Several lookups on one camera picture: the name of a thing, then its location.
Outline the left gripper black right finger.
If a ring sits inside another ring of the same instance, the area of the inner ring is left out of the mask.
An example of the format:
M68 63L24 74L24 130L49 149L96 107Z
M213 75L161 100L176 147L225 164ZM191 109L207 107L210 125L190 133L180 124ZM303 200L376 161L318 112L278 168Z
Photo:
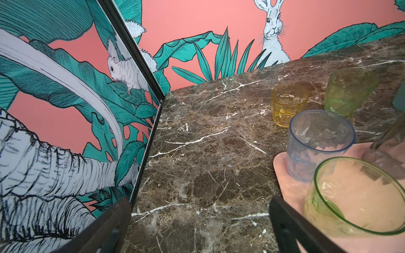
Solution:
M280 196L269 203L269 216L281 253L342 253L338 245L321 233Z

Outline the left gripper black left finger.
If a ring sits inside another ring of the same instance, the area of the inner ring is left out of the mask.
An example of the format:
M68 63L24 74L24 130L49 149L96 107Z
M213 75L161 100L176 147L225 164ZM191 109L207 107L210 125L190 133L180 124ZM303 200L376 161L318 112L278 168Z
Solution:
M79 200L62 199L55 219L57 238L54 253L118 253L130 220L132 203L127 197L117 200L96 218Z

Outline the pink plastic tray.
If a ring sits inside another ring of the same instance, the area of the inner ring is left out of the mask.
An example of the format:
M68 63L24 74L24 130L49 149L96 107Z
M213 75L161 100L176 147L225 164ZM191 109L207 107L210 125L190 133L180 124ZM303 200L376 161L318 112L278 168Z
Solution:
M369 143L355 144L348 150L345 157L361 160L361 156L369 147ZM286 168L287 157L288 154L285 152L278 154L273 162L274 170L283 199L299 214L303 215L305 197L311 182L297 181L288 173ZM405 188L403 180L397 181ZM348 253L402 253L405 250L405 232L394 236L328 237Z

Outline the tall light green tumbler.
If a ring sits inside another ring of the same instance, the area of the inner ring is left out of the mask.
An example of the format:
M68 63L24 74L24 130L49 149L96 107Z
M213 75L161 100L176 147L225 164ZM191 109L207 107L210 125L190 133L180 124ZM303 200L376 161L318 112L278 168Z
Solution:
M330 237L394 236L405 231L405 189L382 169L350 157L318 165L304 217Z

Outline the tall blue-grey clear tumbler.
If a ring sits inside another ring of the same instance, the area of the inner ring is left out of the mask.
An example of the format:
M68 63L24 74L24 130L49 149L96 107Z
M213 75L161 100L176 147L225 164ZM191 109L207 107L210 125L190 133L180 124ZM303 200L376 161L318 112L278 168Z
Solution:
M348 119L326 110L300 112L290 122L287 171L295 180L309 183L322 161L343 156L355 140Z

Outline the tall dark grey tumbler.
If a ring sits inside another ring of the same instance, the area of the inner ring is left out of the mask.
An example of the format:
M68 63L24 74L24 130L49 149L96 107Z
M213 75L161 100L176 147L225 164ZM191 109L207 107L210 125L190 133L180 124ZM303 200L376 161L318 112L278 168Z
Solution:
M378 166L395 179L405 178L405 116L364 152L362 160Z

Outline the teal frosted tumbler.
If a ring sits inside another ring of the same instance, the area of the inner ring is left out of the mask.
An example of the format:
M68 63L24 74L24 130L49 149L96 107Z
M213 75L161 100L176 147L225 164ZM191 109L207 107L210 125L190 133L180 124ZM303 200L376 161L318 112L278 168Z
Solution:
M398 88L392 101L394 108L401 112L405 112L405 82Z

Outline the short yellow tumbler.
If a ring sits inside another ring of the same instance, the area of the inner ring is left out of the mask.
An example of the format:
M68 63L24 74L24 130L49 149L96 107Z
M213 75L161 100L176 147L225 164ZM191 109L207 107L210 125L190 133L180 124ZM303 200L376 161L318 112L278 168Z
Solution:
M280 84L271 93L275 124L288 128L292 118L302 112L310 98L309 90L297 83Z

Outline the short green tumbler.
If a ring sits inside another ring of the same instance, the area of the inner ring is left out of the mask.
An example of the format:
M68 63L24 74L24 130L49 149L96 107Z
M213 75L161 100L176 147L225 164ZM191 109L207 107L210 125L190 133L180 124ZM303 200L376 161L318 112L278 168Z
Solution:
M341 116L355 111L379 84L373 71L362 68L342 68L334 71L328 80L324 109Z

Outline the left black frame post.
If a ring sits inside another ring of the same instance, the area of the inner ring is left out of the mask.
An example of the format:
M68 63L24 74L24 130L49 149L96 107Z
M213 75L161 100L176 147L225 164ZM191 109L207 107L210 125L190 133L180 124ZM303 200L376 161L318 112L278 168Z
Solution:
M139 48L137 38L145 32L139 14L130 9L130 1L99 1L103 14L93 13L101 41L108 52L107 64L114 94L123 102L133 122L149 127L144 144L139 140L126 142L118 160L116 178L123 183L123 173L131 176L130 201L135 202L149 156L150 143L156 132L155 121L160 117L164 93L154 73L157 62Z

